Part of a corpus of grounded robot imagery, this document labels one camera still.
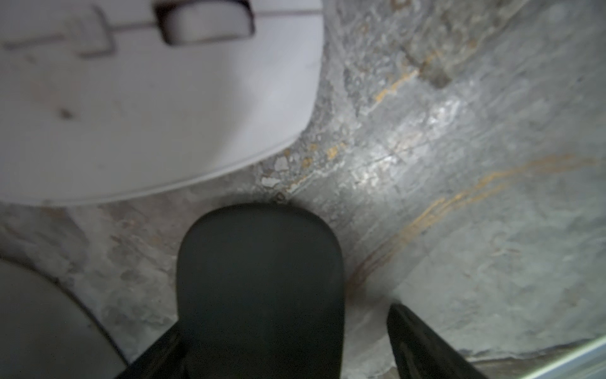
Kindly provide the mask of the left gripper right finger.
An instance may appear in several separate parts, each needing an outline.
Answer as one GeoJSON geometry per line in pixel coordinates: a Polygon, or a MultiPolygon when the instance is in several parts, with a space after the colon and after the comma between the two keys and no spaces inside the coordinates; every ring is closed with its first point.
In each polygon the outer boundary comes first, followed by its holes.
{"type": "Polygon", "coordinates": [[[486,379],[408,307],[391,304],[387,329],[399,377],[486,379]]]}

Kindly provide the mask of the black computer mouse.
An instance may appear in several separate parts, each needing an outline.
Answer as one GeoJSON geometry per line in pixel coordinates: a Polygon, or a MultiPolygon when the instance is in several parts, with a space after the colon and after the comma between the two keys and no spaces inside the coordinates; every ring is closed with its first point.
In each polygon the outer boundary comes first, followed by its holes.
{"type": "Polygon", "coordinates": [[[178,327],[192,378],[337,378],[345,295],[331,228],[303,208],[232,205],[178,251],[178,327]]]}

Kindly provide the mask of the grey-white computer mouse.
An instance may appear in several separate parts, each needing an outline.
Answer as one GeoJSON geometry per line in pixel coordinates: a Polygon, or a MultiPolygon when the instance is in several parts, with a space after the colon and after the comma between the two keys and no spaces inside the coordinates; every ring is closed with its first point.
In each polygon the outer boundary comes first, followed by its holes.
{"type": "Polygon", "coordinates": [[[22,265],[1,262],[3,378],[115,378],[126,367],[66,292],[22,265]]]}

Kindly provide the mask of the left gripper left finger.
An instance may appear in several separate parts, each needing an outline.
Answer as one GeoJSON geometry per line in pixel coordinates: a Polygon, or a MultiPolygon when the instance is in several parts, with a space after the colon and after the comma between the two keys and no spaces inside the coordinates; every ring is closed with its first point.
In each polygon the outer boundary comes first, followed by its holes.
{"type": "Polygon", "coordinates": [[[186,379],[186,349],[178,323],[169,328],[116,379],[186,379]]]}

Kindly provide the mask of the white mouse with logo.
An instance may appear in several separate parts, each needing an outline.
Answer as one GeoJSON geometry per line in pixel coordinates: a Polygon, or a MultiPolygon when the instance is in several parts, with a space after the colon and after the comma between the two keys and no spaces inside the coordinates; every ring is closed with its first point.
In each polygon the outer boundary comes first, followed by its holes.
{"type": "Polygon", "coordinates": [[[127,200],[228,174],[308,126],[320,1],[4,1],[1,199],[127,200]]]}

